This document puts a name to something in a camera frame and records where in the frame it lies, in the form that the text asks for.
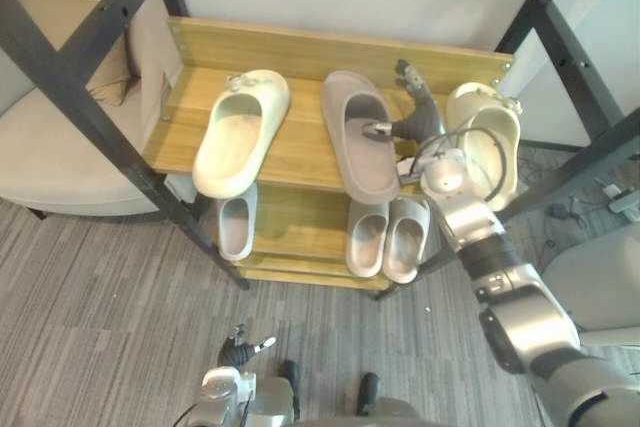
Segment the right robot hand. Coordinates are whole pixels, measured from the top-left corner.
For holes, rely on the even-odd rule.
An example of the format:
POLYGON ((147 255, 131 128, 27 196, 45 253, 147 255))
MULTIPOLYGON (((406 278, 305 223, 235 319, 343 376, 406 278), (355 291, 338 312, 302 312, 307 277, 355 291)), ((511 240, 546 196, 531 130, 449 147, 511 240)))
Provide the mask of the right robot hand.
POLYGON ((365 123, 361 133, 372 140, 391 138, 424 142, 445 133, 444 124, 429 86, 419 70, 405 59, 395 66, 396 84, 403 87, 414 103, 413 112, 398 121, 365 123))

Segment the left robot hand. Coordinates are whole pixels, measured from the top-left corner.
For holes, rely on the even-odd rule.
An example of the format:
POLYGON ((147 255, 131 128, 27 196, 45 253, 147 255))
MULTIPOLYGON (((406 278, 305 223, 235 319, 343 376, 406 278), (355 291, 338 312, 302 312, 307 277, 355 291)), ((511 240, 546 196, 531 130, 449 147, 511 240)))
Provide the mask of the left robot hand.
POLYGON ((246 332, 244 323, 237 324, 231 334, 224 340, 217 356, 218 367, 234 367, 240 369, 258 353, 273 346, 277 338, 268 336, 257 344, 250 344, 243 339, 246 332))

